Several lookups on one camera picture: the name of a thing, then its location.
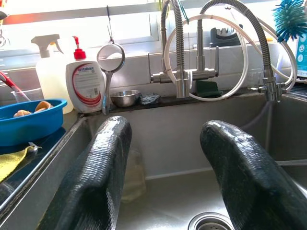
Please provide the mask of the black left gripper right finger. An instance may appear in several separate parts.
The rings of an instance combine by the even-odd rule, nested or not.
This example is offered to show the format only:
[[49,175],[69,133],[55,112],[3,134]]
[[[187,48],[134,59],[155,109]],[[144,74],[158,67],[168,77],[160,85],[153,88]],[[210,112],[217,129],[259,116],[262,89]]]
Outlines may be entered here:
[[236,230],[306,229],[306,197],[252,135],[211,120],[200,143]]

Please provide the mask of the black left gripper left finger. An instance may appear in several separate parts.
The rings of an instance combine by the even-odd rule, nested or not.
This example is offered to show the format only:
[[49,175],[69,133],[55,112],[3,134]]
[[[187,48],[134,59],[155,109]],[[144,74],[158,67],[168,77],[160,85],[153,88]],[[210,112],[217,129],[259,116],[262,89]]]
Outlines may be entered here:
[[112,116],[65,174],[40,230],[114,230],[132,139],[128,119]]

